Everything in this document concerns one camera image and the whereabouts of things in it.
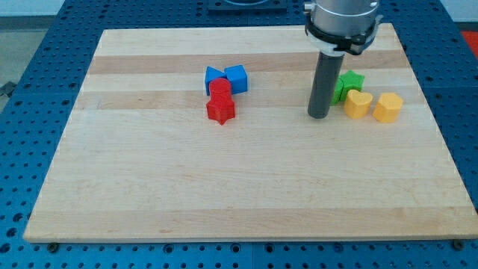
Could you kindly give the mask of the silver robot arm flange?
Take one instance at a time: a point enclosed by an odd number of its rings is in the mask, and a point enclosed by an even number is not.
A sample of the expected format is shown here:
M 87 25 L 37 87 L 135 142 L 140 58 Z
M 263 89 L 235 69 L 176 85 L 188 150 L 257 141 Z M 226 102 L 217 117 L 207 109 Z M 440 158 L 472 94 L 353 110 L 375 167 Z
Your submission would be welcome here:
M 375 39 L 382 19 L 378 9 L 379 0 L 306 1 L 306 35 L 330 57 L 360 55 Z

